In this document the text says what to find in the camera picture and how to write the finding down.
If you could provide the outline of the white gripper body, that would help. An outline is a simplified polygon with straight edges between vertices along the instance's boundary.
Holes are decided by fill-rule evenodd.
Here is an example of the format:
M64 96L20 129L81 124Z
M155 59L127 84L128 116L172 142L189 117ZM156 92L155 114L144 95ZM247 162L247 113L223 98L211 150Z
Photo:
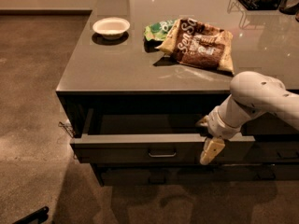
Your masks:
M234 128L226 124L221 119L221 116L219 115L219 108L216 106L207 115L207 130L213 137L228 140L234 137L240 131L240 128Z

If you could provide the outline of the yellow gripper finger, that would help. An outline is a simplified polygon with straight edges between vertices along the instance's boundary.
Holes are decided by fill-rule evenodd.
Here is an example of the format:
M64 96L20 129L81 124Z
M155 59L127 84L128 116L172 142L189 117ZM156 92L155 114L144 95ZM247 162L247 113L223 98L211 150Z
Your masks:
M200 163L202 165L210 164L217 155L225 148L225 142L221 138L207 138L200 155Z
M206 126L207 126L207 119L208 119L208 115L205 115L205 116L201 117L201 118L195 123L195 126L196 126L196 127L206 127Z

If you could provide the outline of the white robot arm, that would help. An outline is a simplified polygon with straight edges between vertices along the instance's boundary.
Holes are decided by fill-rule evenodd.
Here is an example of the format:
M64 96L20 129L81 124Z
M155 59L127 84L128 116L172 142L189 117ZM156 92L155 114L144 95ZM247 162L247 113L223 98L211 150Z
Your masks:
M279 79L246 71L235 75L230 95L197 124L207 127L210 136L200 155L202 165L210 164L225 148L225 141L241 127L264 113L271 113L299 130L299 95L287 91Z

